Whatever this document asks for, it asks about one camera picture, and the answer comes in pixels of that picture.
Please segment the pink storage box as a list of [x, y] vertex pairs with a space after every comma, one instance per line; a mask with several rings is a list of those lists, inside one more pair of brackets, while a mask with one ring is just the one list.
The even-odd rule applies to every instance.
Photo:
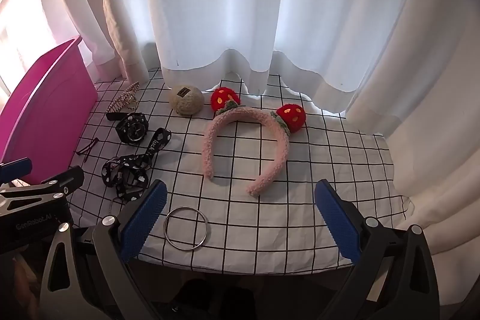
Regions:
[[97, 101], [80, 43], [72, 38], [38, 58], [1, 111], [1, 161], [29, 158], [28, 184], [68, 169]]

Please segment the beige fuzzy round pouch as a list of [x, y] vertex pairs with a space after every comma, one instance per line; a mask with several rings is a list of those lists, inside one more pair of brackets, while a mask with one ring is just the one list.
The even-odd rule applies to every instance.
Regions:
[[191, 85], [176, 85], [172, 87], [168, 101], [172, 109], [182, 116], [199, 113], [204, 105], [203, 93]]

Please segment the silver metal bangle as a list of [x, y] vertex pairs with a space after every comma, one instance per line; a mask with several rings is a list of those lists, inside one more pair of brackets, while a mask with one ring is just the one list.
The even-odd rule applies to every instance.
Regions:
[[182, 252], [194, 252], [201, 248], [210, 233], [207, 216], [189, 206], [171, 210], [164, 219], [163, 227], [166, 241]]

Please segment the black wrist watch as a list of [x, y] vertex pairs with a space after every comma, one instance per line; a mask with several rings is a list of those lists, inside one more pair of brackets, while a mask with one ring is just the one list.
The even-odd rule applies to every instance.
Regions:
[[115, 131], [125, 144], [140, 144], [149, 129], [149, 123], [143, 113], [107, 113], [106, 119], [117, 122]]

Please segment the gold pearl hair claw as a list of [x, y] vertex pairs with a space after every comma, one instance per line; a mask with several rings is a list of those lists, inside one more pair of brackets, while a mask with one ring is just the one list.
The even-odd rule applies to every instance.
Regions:
[[139, 90], [140, 84], [135, 82], [129, 85], [120, 95], [112, 101], [107, 107], [108, 114], [120, 113], [123, 109], [136, 110], [139, 101], [136, 98], [136, 93]]

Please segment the black hair pin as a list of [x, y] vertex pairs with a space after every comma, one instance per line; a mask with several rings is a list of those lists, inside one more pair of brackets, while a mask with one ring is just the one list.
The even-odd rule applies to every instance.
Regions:
[[92, 152], [93, 148], [96, 146], [96, 144], [99, 142], [99, 139], [95, 137], [92, 141], [87, 144], [84, 148], [80, 149], [79, 151], [76, 151], [77, 156], [83, 156], [83, 162], [86, 163], [87, 160], [89, 159], [89, 154]]

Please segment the cream thick curtain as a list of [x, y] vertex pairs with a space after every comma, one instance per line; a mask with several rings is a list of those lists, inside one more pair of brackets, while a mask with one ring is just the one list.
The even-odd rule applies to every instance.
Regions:
[[405, 0], [347, 119], [386, 138], [444, 305], [479, 277], [479, 0]]

